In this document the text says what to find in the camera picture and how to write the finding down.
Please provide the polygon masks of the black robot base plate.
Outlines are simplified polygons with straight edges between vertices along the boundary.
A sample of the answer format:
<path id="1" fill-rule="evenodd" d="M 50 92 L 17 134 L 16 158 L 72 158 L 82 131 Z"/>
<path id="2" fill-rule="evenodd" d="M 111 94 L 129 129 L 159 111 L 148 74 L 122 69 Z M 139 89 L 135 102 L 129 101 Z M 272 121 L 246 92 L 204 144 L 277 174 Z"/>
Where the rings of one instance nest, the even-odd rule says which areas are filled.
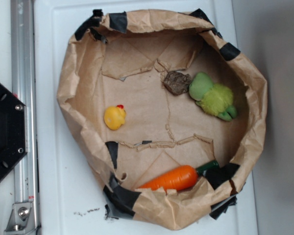
<path id="1" fill-rule="evenodd" d="M 27 153 L 26 106 L 0 83 L 0 182 Z"/>

